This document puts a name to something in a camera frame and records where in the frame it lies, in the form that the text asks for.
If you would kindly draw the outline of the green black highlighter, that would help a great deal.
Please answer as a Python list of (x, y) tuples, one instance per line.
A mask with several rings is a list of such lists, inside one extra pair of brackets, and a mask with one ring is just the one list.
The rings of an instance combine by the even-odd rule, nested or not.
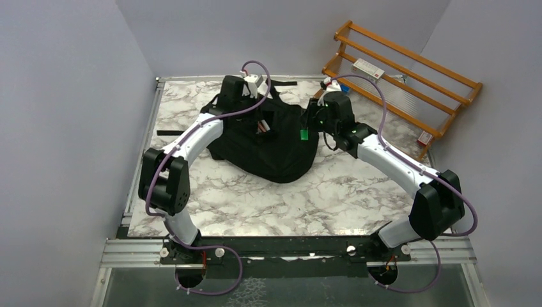
[(307, 141), (309, 139), (309, 131), (305, 128), (300, 129), (300, 140)]

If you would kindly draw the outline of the black student bag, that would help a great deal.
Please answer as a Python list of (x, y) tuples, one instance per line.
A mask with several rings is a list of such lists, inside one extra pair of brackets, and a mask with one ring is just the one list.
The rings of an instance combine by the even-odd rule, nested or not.
[[(289, 183), (305, 175), (316, 156), (319, 137), (309, 132), (307, 141), (300, 140), (305, 109), (281, 99), (277, 87), (285, 85), (272, 80), (265, 101), (254, 114), (234, 121), (204, 150), (215, 160), (226, 160), (272, 182)], [(270, 126), (269, 132), (259, 131), (261, 120)]]

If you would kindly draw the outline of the salmon pink pencil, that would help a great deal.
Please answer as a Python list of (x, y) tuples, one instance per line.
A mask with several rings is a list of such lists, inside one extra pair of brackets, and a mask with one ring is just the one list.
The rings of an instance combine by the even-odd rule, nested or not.
[(261, 133), (266, 133), (271, 130), (270, 126), (265, 120), (261, 120), (258, 122), (258, 129)]

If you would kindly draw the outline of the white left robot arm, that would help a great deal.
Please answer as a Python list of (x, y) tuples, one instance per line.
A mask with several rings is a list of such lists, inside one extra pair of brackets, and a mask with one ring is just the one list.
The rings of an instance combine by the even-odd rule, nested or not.
[(227, 75), (220, 93), (201, 109), (181, 136), (160, 150), (149, 148), (143, 155), (138, 196), (145, 202), (149, 216), (162, 218), (184, 262), (194, 262), (201, 254), (197, 242), (200, 232), (186, 208), (190, 198), (189, 169), (226, 127), (254, 114), (265, 101), (266, 96), (258, 93), (263, 81), (261, 75), (246, 72), (240, 77)]

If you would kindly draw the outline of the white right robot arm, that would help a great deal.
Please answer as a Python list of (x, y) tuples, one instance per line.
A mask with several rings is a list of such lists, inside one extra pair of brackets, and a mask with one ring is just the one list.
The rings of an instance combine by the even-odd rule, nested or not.
[(373, 258), (385, 260), (394, 248), (413, 240), (434, 240), (464, 217), (457, 174), (439, 172), (397, 152), (374, 128), (355, 121), (345, 93), (329, 91), (310, 99), (304, 118), (310, 131), (332, 136), (338, 149), (380, 170), (414, 201), (407, 217), (372, 234), (368, 246)]

